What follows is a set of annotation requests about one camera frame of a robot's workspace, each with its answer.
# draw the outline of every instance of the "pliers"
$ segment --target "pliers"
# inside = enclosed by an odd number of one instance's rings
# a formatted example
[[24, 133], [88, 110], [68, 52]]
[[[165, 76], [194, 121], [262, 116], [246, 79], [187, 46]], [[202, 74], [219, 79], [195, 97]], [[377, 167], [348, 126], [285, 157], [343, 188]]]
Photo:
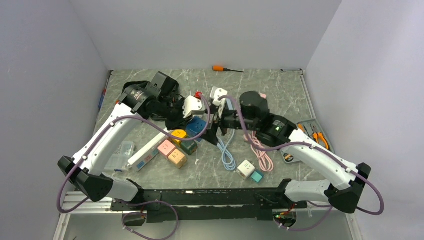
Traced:
[[317, 127], [315, 125], [310, 125], [310, 128], [312, 129], [312, 138], [315, 140], [315, 142], [319, 143], [319, 140], [325, 144], [325, 148], [327, 150], [330, 150], [329, 143], [327, 142], [326, 138], [324, 137], [322, 132], [317, 131]]

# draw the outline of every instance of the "pink extension cord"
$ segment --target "pink extension cord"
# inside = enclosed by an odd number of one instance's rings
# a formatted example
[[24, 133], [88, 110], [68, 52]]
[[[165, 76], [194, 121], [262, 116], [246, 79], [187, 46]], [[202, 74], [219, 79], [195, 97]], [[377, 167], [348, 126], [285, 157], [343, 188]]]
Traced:
[[[255, 134], [256, 132], [252, 131], [251, 134], [249, 134], [250, 138], [252, 139], [254, 144], [263, 148], [264, 146], [262, 146], [261, 142], [256, 138]], [[248, 141], [246, 135], [243, 135], [243, 138], [245, 141]], [[254, 148], [253, 145], [250, 145], [250, 148], [259, 160], [260, 169], [263, 172], [271, 172], [274, 169], [274, 163], [271, 160], [270, 156], [268, 156], [267, 152], [259, 151], [258, 149]]]

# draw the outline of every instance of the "pink object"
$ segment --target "pink object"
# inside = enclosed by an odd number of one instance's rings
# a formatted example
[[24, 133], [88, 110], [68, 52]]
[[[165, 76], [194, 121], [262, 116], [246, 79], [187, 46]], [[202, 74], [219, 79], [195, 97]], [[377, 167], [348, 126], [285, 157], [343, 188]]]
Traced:
[[157, 147], [157, 150], [159, 150], [159, 153], [162, 154], [166, 159], [168, 159], [168, 156], [175, 150], [177, 147], [172, 144], [169, 140], [165, 140], [162, 142], [160, 146]]
[[[251, 135], [249, 134], [250, 138], [252, 139], [253, 143], [257, 146], [263, 148], [261, 142], [256, 138], [255, 136], [256, 132], [252, 131]], [[246, 135], [243, 135], [243, 138], [245, 141], [248, 139], [246, 138]], [[252, 145], [250, 145], [250, 148], [256, 155], [257, 159], [259, 160], [259, 167], [263, 172], [271, 172], [274, 169], [274, 163], [271, 160], [270, 156], [268, 156], [267, 152], [265, 151], [259, 151], [258, 149], [254, 148]]]

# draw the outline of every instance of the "gray wall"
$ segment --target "gray wall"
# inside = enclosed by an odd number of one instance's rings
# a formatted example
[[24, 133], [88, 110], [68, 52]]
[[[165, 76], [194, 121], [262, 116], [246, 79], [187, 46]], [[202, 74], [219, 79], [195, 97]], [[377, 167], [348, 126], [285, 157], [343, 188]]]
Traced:
[[[424, 239], [424, 2], [344, 0], [307, 67], [315, 111], [336, 153], [372, 167], [381, 216], [365, 239]], [[368, 187], [361, 207], [378, 210]]]
[[342, 0], [71, 0], [112, 70], [305, 68]]
[[0, 1], [0, 239], [51, 239], [64, 176], [93, 134], [107, 69], [68, 0]]

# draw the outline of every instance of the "power strip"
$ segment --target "power strip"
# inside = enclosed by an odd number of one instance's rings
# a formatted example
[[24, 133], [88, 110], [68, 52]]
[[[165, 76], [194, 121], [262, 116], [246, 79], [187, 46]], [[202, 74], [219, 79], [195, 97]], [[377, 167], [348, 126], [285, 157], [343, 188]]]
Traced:
[[[172, 133], [174, 130], [164, 129], [167, 133]], [[150, 162], [156, 155], [158, 155], [158, 147], [165, 140], [168, 139], [168, 136], [160, 132], [155, 136], [149, 143], [147, 143], [142, 149], [140, 149], [136, 154], [134, 154], [130, 159], [128, 159], [128, 165], [135, 169], [137, 172], [140, 171], [146, 164]]]

